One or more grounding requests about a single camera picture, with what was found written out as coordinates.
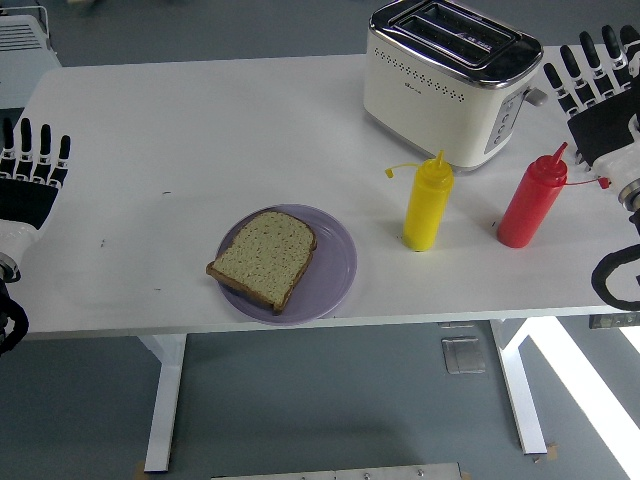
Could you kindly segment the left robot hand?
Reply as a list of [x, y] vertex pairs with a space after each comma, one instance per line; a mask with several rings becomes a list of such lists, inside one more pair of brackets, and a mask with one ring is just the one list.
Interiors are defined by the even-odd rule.
[[17, 264], [47, 226], [68, 173], [71, 139], [64, 135], [59, 153], [52, 153], [51, 127], [41, 126], [38, 141], [30, 119], [18, 125], [2, 122], [1, 259]]

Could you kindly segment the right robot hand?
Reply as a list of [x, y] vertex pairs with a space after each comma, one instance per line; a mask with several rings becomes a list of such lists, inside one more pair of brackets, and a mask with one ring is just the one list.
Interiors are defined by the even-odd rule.
[[592, 81], [585, 80], [567, 45], [560, 48], [560, 54], [572, 87], [564, 85], [553, 64], [545, 64], [544, 73], [569, 116], [568, 128], [579, 160], [608, 180], [619, 202], [632, 211], [639, 203], [639, 32], [625, 25], [616, 34], [606, 25], [601, 33], [609, 72], [591, 36], [583, 31], [580, 44]]

